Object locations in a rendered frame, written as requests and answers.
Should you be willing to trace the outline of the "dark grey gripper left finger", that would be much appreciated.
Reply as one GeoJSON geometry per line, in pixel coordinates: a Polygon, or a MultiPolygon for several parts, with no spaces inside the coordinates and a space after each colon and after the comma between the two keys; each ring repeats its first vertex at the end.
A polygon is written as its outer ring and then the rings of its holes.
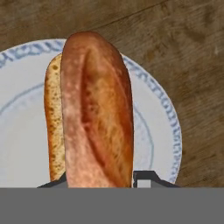
{"type": "Polygon", "coordinates": [[[49,188],[56,186],[67,188],[67,176],[65,173],[63,173],[63,175],[58,180],[54,180],[52,182],[41,185],[40,188],[49,188]]]}

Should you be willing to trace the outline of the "white plate with blue rim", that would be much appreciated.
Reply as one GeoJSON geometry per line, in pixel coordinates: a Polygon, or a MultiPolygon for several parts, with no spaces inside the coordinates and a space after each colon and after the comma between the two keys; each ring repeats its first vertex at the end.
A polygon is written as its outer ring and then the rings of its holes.
{"type": "MultiPolygon", "coordinates": [[[[44,111],[49,62],[63,38],[42,39],[0,52],[0,187],[38,187],[50,181],[44,111]]],[[[179,119],[158,82],[128,57],[135,113],[135,168],[175,183],[182,158],[179,119]]]]}

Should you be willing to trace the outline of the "reddish brown sausage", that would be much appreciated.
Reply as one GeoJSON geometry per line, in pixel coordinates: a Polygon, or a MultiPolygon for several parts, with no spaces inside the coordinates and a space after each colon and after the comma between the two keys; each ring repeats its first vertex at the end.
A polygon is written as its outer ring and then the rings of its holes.
{"type": "Polygon", "coordinates": [[[134,124],[130,77],[121,54],[95,32],[71,35],[61,60],[70,187],[130,187],[134,124]]]}

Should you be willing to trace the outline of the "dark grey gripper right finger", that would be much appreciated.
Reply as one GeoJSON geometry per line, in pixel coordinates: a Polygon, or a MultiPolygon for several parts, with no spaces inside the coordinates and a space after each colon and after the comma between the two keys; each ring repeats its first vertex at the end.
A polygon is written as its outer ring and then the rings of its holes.
{"type": "Polygon", "coordinates": [[[155,188],[155,187],[175,187],[178,186],[162,180],[154,171],[134,171],[134,188],[155,188]]]}

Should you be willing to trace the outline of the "golden brown bun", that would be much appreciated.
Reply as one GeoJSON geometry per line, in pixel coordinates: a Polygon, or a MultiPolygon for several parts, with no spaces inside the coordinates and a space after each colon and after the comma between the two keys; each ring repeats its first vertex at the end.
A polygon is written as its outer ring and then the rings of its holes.
{"type": "Polygon", "coordinates": [[[62,54],[55,56],[45,72],[44,108],[47,127],[50,180],[58,180],[66,171],[63,137],[60,62],[62,54]]]}

